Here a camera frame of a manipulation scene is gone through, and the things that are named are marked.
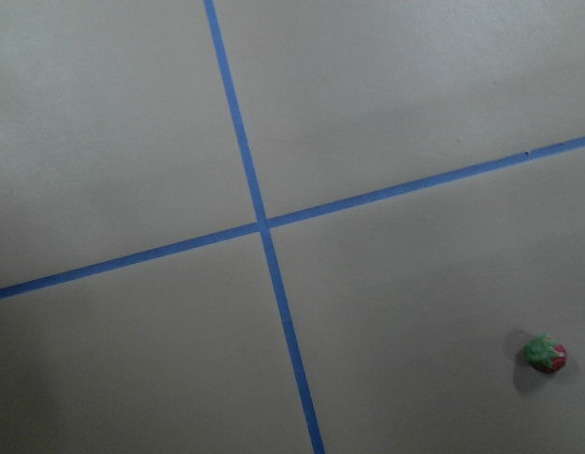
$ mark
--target blue tape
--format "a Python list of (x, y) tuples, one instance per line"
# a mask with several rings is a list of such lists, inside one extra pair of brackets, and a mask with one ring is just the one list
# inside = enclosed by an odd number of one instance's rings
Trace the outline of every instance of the blue tape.
[(270, 218), (267, 223), (269, 228), (280, 227), (283, 225), (299, 222), (309, 218), (316, 218), (318, 216), (335, 213), (336, 211), (346, 210), (355, 206), (372, 203), (373, 201), (381, 201), (390, 199), (392, 197), (401, 196), (408, 192), (419, 191), (427, 187), (437, 186), (439, 184), (449, 183), (464, 178), (473, 177), (482, 173), (492, 172), (504, 167), (516, 166), (518, 164), (534, 161), (536, 159), (546, 158), (556, 154), (561, 154), (574, 149), (585, 147), (585, 136), (574, 140), (563, 142), (548, 147), (536, 148), (532, 151), (525, 151), (522, 153), (513, 154), (506, 158), (487, 161), (486, 163), (476, 164), (452, 170), (439, 175), (422, 178), (409, 183), (397, 184), (394, 186), (379, 189), (377, 191), (368, 192), (359, 196), (349, 197), (340, 201), (331, 201), (323, 203), (322, 205), (313, 206), (304, 210), (295, 211), (286, 215)]
[(263, 249), (267, 259), (267, 266), (273, 285), (273, 291), (277, 301), (277, 306), (280, 311), (280, 318), (282, 320), (282, 327), (284, 329), (285, 341), (288, 347), (288, 354), (292, 361), (294, 369), (294, 377), (296, 378), (297, 388), (301, 398), (302, 410), (306, 420), (307, 428), (309, 430), (309, 437), (311, 445), (315, 454), (324, 454), (325, 450), (321, 440), (321, 433), (318, 426), (318, 418), (316, 416), (315, 408), (313, 406), (313, 399), (307, 382), (306, 373), (302, 364), (301, 349), (296, 337), (294, 324), (292, 323), (292, 316), (288, 299), (285, 294), (284, 280), (280, 270), (280, 264), (275, 253), (275, 246), (273, 238), (267, 224), (267, 215), (265, 213), (265, 205), (263, 204), (263, 197), (261, 196), (261, 189), (256, 175), (254, 162), (252, 161), (252, 154), (249, 147), (248, 137), (246, 135), (246, 128), (244, 126), (244, 119), (242, 117), (237, 95), (235, 93), (235, 86), (233, 84), (233, 77), (227, 53), (225, 51), (225, 44), (220, 32), (218, 24), (218, 17), (216, 15), (215, 3), (213, 0), (204, 0), (206, 14), (208, 16), (208, 23), (213, 37), (215, 46), (216, 59), (220, 67), (221, 77), (225, 88), (225, 95), (229, 103), (229, 109), (232, 116), (233, 127), (235, 128), (235, 135), (237, 137), (237, 144), (239, 146), (240, 154), (244, 170), (246, 171), (246, 179), (248, 181), (248, 188), (252, 204), (254, 206), (254, 214), (258, 223), (258, 228), (261, 233), (263, 241)]
[(50, 276), (41, 277), (33, 281), (24, 282), (22, 284), (16, 284), (14, 286), (0, 288), (0, 300), (8, 298), (10, 296), (20, 295), (29, 291), (38, 290), (40, 288), (46, 288), (55, 286), (57, 284), (63, 284), (65, 282), (74, 281), (83, 277), (92, 276), (101, 272), (113, 271), (119, 268), (128, 267), (141, 262), (147, 262), (147, 260), (153, 260), (155, 258), (172, 255), (174, 253), (182, 253), (184, 251), (190, 251), (192, 249), (200, 248), (202, 246), (208, 246), (210, 244), (220, 243), (228, 239), (238, 238), (239, 236), (245, 236), (249, 234), (255, 234), (258, 232), (258, 225), (256, 223), (242, 225), (239, 227), (233, 227), (232, 229), (223, 230), (213, 234), (198, 236), (196, 238), (187, 239), (178, 243), (168, 244), (155, 249), (149, 249), (140, 253), (132, 253), (131, 255), (125, 255), (123, 257), (114, 258), (101, 263), (95, 263), (87, 267), (78, 268), (59, 274), (53, 274)]

